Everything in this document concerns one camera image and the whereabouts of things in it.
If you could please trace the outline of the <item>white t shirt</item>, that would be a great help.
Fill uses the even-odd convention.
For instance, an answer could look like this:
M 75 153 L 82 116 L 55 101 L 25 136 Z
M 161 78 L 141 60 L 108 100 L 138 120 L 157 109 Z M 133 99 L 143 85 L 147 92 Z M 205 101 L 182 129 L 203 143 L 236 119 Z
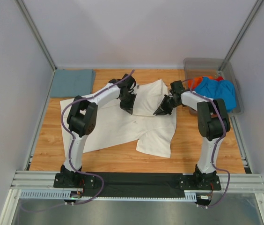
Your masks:
M 137 151 L 169 158 L 176 130 L 176 110 L 170 115 L 154 115 L 167 93 L 168 88 L 160 79 L 137 89 L 133 114 L 122 110 L 118 99 L 104 105 L 98 110 L 96 125 L 86 140 L 84 152 L 137 141 Z

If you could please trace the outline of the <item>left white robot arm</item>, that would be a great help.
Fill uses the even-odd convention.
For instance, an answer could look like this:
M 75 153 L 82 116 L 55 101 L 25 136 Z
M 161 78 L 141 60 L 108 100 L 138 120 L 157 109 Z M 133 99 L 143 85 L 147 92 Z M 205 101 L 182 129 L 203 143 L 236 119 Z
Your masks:
M 55 175 L 55 188 L 82 188 L 86 173 L 82 173 L 82 154 L 88 136 L 93 132 L 97 113 L 100 108 L 112 100 L 120 100 L 119 107 L 132 114 L 136 99 L 136 81 L 130 74 L 122 79 L 110 80 L 102 89 L 87 96 L 76 96 L 72 103 L 64 108 L 61 116 L 69 110 L 65 125 L 61 118 L 62 127 L 71 136 L 68 154 L 61 166 L 60 172 Z

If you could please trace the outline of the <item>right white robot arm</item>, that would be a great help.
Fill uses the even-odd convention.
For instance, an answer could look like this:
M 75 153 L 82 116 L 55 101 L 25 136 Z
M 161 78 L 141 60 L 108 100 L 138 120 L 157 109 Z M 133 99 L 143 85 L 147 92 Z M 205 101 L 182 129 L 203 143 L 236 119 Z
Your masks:
M 201 155 L 193 174 L 193 184 L 204 189 L 216 177 L 219 168 L 216 158 L 220 145 L 231 125 L 223 99 L 205 97 L 183 87 L 181 80 L 170 84 L 170 94 L 165 95 L 154 115 L 171 114 L 178 106 L 188 106 L 197 111 L 198 130 L 203 137 Z

